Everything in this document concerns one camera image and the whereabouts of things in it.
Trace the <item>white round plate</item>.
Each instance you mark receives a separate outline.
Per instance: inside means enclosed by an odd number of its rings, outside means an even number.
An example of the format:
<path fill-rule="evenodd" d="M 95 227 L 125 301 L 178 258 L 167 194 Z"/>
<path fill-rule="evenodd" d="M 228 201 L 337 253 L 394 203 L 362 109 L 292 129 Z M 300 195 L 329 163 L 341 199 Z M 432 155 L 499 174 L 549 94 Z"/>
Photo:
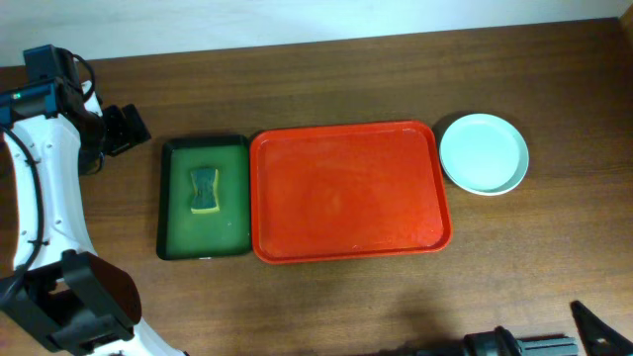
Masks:
<path fill-rule="evenodd" d="M 446 175 L 464 191 L 480 196 L 498 196 L 519 186 L 527 175 L 527 171 L 476 169 L 474 171 L 446 171 Z"/>

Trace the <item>green yellow sponge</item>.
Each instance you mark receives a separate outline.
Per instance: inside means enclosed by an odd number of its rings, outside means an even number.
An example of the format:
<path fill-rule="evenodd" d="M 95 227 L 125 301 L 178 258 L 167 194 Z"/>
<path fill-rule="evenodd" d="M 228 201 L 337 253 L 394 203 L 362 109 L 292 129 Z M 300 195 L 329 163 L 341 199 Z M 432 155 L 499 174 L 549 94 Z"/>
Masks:
<path fill-rule="evenodd" d="M 212 214 L 220 209 L 218 198 L 219 170 L 214 167 L 204 167 L 190 172 L 193 198 L 191 212 L 193 214 Z"/>

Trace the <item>mint green round plate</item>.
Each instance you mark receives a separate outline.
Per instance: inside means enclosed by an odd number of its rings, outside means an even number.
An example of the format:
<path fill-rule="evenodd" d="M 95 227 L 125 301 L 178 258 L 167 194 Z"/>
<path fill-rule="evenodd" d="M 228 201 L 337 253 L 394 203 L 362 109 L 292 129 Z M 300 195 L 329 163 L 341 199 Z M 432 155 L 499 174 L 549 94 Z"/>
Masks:
<path fill-rule="evenodd" d="M 439 143 L 446 171 L 476 169 L 528 171 L 529 149 L 519 130 L 491 114 L 469 114 L 452 122 Z"/>

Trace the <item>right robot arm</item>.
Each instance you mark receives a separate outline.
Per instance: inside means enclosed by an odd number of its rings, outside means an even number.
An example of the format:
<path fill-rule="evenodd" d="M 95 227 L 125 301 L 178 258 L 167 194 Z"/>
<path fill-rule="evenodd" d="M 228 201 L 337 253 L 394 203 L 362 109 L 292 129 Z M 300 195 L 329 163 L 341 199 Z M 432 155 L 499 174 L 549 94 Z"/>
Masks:
<path fill-rule="evenodd" d="M 607 325 L 580 301 L 570 303 L 582 347 L 589 356 L 632 356 L 632 341 Z M 569 336 L 517 339 L 502 326 L 466 335 L 451 346 L 416 350 L 414 356 L 574 356 L 579 341 Z"/>

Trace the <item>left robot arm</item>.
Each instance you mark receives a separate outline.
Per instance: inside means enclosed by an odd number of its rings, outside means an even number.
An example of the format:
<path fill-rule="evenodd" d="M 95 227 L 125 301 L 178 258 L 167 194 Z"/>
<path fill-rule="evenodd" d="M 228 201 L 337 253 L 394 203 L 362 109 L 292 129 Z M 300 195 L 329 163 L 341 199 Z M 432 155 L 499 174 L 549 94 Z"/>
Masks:
<path fill-rule="evenodd" d="M 148 141 L 134 106 L 104 107 L 81 56 L 25 51 L 28 83 L 1 96 L 1 134 L 15 176 L 18 238 L 1 309 L 43 348 L 73 355 L 170 355 L 143 319 L 132 277 L 89 237 L 79 179 Z"/>

